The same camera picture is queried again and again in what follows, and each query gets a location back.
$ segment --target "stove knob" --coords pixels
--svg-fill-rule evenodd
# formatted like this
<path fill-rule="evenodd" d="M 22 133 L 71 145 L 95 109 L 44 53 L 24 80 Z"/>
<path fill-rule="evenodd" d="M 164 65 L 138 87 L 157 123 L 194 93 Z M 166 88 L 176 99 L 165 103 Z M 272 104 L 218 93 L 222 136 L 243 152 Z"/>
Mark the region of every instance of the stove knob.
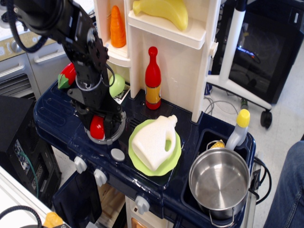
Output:
<path fill-rule="evenodd" d="M 20 46 L 17 44 L 17 42 L 15 40 L 13 40 L 10 44 L 11 49 L 13 50 L 13 52 L 18 53 L 20 51 L 22 51 L 22 49 L 20 48 Z"/>
<path fill-rule="evenodd" d="M 105 184 L 108 181 L 108 178 L 107 178 L 106 174 L 99 169 L 95 169 L 94 177 L 95 177 L 95 180 L 96 180 L 96 184 L 99 187 L 101 187 L 103 184 Z"/>
<path fill-rule="evenodd" d="M 138 212 L 141 215 L 143 215 L 145 212 L 149 211 L 150 204 L 144 197 L 137 196 L 135 199 L 135 204 L 138 208 Z"/>
<path fill-rule="evenodd" d="M 85 161 L 81 157 L 75 157 L 74 164 L 76 166 L 76 170 L 79 174 L 81 174 L 83 171 L 86 171 L 87 165 Z"/>

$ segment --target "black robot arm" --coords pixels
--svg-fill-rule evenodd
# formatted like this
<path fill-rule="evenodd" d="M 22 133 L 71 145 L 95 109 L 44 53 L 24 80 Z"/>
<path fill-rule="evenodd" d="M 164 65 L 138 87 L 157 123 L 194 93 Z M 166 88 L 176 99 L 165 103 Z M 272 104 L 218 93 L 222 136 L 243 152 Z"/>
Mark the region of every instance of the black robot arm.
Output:
<path fill-rule="evenodd" d="M 111 137 L 115 124 L 121 121 L 122 108 L 110 96 L 108 50 L 92 19 L 72 0 L 8 0 L 7 5 L 9 16 L 14 10 L 32 32 L 62 44 L 76 70 L 77 86 L 67 93 L 78 116 L 88 130 L 93 115 L 104 117 L 105 136 Z"/>

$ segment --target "caster wheel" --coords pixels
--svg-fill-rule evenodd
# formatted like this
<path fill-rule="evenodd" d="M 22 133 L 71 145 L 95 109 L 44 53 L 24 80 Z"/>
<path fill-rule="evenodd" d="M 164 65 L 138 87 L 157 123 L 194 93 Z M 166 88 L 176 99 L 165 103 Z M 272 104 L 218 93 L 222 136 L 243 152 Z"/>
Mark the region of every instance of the caster wheel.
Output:
<path fill-rule="evenodd" d="M 272 113 L 270 111 L 263 111 L 261 114 L 261 125 L 268 129 L 272 122 Z"/>

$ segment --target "person's leg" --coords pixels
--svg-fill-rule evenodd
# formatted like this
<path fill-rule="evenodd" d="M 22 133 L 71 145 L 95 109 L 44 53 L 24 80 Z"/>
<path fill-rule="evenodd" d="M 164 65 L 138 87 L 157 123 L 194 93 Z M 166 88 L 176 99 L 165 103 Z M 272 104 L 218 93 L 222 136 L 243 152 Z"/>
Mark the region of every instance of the person's leg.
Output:
<path fill-rule="evenodd" d="M 304 227 L 304 141 L 287 153 L 264 228 Z"/>

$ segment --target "green toy apple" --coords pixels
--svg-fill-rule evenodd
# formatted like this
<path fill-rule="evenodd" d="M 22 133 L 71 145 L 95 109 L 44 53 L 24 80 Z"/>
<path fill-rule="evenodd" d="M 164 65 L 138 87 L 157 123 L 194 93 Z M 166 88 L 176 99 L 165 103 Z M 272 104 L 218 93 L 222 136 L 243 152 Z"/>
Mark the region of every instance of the green toy apple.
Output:
<path fill-rule="evenodd" d="M 111 85 L 109 88 L 109 92 L 111 97 L 116 97 L 124 90 L 125 80 L 119 74 L 115 74 L 115 80 L 113 83 L 114 77 L 110 78 L 109 84 Z"/>

